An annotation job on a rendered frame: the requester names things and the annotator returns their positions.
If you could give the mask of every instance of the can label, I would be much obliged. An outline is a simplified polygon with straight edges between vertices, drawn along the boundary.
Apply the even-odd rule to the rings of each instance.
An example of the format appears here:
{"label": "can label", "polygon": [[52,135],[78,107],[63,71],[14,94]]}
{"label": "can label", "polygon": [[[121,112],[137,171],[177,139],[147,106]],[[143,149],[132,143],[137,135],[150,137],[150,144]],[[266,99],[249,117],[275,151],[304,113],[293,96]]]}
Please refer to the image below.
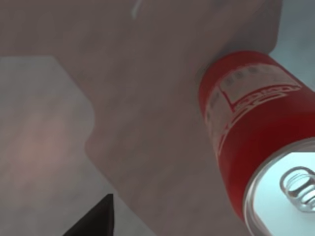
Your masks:
{"label": "can label", "polygon": [[216,158],[230,129],[243,116],[301,88],[280,67],[261,63],[239,67],[219,79],[208,97],[205,117]]}

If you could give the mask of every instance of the can lid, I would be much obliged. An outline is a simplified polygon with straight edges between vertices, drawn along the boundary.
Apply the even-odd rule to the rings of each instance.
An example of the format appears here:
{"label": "can lid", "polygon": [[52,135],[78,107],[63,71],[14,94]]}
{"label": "can lid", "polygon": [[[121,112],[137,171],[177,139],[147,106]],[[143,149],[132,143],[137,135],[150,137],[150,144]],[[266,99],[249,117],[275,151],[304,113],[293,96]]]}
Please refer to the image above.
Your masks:
{"label": "can lid", "polygon": [[246,225],[253,236],[313,236],[315,232],[315,139],[272,155],[248,186]]}

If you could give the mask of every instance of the black object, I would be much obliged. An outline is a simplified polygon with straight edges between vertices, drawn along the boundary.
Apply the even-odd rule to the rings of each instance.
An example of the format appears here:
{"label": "black object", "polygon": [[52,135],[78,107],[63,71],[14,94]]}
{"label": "black object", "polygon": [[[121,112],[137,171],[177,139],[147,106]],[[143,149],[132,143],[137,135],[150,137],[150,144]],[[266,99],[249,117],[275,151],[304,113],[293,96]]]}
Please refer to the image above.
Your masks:
{"label": "black object", "polygon": [[114,196],[106,195],[63,236],[114,236]]}

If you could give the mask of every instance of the soda can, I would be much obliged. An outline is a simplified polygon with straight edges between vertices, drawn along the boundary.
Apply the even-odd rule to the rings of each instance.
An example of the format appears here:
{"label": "soda can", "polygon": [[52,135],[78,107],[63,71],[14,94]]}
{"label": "soda can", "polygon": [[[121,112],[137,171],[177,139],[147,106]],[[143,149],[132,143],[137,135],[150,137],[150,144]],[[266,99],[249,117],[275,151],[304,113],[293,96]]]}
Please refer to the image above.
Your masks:
{"label": "soda can", "polygon": [[315,93],[268,55],[213,63],[199,104],[227,194],[253,236],[315,232]]}

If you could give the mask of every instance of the gray surface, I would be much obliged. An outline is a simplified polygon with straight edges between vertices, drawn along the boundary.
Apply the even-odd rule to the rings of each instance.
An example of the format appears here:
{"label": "gray surface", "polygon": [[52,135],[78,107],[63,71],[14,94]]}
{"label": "gray surface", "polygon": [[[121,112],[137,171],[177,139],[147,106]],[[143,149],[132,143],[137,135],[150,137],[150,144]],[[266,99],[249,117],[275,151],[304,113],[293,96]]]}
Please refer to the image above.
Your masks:
{"label": "gray surface", "polygon": [[[299,3],[285,1],[279,44],[272,55],[301,80],[315,88],[312,69],[315,63],[315,31],[312,26],[314,17],[311,4],[306,0]],[[0,234],[59,236],[101,197],[113,192],[111,185],[84,153],[84,142],[93,128],[91,105],[52,58],[6,58],[1,61],[0,66]],[[131,149],[136,155],[155,153],[155,157],[172,161],[173,166],[163,174],[170,177],[172,172],[176,172],[178,175],[173,180],[179,186],[185,187],[185,181],[189,183],[188,189],[195,188],[195,183],[198,182],[200,186],[211,189],[206,191],[210,198],[203,198],[197,193],[194,198],[196,204],[193,203],[188,209],[190,216],[180,220],[174,217],[174,213],[186,211],[172,211],[168,206],[185,206],[185,201],[188,201],[185,195],[182,195],[181,204],[166,203],[164,197],[167,196],[156,196],[155,203],[160,204],[161,211],[170,218],[173,217],[167,223],[160,220],[153,225],[162,232],[161,235],[246,235],[245,227],[230,208],[216,164],[211,158],[198,108],[195,107],[195,94],[190,89],[193,82],[171,81],[165,87],[166,79],[183,76],[184,72],[174,71],[164,79],[162,72],[159,75],[164,84],[154,84],[155,90],[147,93],[142,91],[143,88],[138,88],[139,85],[152,88],[145,80],[124,86],[113,80],[108,91],[112,91],[115,86],[120,89],[127,86],[134,90],[129,91],[130,94],[108,92],[107,98],[110,102],[107,104],[107,112],[110,115],[107,116],[108,119],[100,120],[107,123],[111,121],[110,138],[102,143],[108,147],[107,154],[119,158],[120,155],[130,153],[130,150],[115,146],[117,142],[125,142],[137,148],[138,151]],[[141,96],[137,96],[137,88],[138,92],[141,90]],[[189,97],[173,95],[177,89],[189,94]],[[132,105],[132,109],[129,112],[121,108],[115,110],[115,106],[120,104],[115,97],[121,97],[121,102],[131,101],[129,106]],[[151,126],[142,123],[141,119],[134,119],[139,112],[146,111],[146,104],[150,104],[156,113],[145,113],[145,116],[139,117],[150,119],[151,125],[156,127],[164,125],[167,130],[155,135],[154,140],[131,129],[141,126],[141,132],[150,129]],[[159,114],[165,114],[161,120],[152,118]],[[142,138],[142,142],[133,140],[138,137]],[[169,150],[169,156],[163,155],[165,150]],[[176,159],[183,157],[186,159],[181,160],[182,165],[176,166]],[[195,158],[196,161],[191,164],[188,157]],[[154,163],[149,171],[154,171]],[[120,176],[129,184],[129,188],[125,188],[125,192],[120,191],[120,194],[126,196],[134,191],[129,175],[121,175],[118,170],[113,173],[118,173],[114,177]],[[181,196],[181,191],[180,188],[175,189],[169,195]],[[142,201],[141,198],[136,200],[127,203],[140,208],[144,220],[145,216],[154,218],[149,210],[145,211],[151,207],[143,201],[145,198]],[[116,205],[116,235],[153,235],[121,201],[116,201]],[[191,225],[189,219],[197,212],[200,219]]]}

